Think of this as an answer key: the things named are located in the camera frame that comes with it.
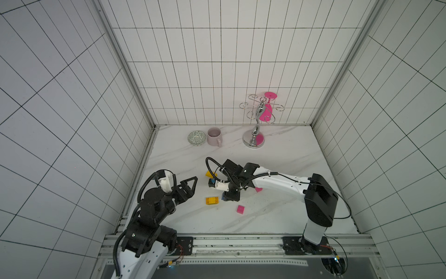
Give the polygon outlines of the yellow curved lego brick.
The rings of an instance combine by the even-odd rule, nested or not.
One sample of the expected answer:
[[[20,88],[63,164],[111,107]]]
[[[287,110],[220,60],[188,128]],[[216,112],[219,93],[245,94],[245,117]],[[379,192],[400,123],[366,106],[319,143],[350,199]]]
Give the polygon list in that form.
[[[206,176],[207,177],[209,177],[209,178],[211,178],[211,179],[214,179],[214,178],[216,178],[217,177],[217,174],[215,173],[215,172],[207,172],[206,173]]]

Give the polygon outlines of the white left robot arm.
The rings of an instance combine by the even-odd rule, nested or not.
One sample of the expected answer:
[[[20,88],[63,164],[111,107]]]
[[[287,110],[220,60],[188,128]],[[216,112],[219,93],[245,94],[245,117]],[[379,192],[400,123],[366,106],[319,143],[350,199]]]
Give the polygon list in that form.
[[[136,206],[112,251],[115,279],[149,279],[157,269],[182,262],[192,253],[192,237],[162,225],[178,205],[195,194],[197,177],[177,181],[169,170],[159,170],[141,186]]]

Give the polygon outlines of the pink square lego brick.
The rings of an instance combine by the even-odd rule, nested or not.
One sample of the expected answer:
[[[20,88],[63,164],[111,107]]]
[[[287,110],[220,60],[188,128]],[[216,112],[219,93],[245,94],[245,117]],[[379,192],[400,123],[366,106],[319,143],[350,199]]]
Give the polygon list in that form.
[[[238,213],[238,214],[244,214],[244,211],[245,211],[245,207],[243,207],[243,206],[241,206],[241,205],[239,205],[238,207],[237,207],[237,210],[236,210],[236,212]]]

